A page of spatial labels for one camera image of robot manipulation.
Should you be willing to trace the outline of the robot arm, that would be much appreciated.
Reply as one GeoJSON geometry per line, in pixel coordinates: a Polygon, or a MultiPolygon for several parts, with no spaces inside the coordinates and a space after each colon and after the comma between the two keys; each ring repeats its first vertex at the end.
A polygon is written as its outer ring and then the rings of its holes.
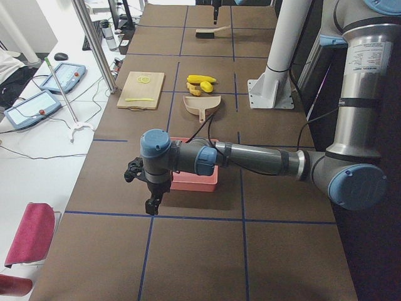
{"type": "Polygon", "coordinates": [[[140,139],[140,156],[129,162],[124,178],[146,183],[150,215],[159,212],[173,175],[211,176],[216,166],[235,164],[264,176],[294,176],[312,182],[347,210],[377,204],[387,177],[377,166],[374,146],[383,87],[396,37],[400,34],[399,1],[325,1],[321,17],[322,46],[346,46],[346,61],[335,138],[324,152],[264,149],[194,137],[174,141],[160,129],[140,139]]]}

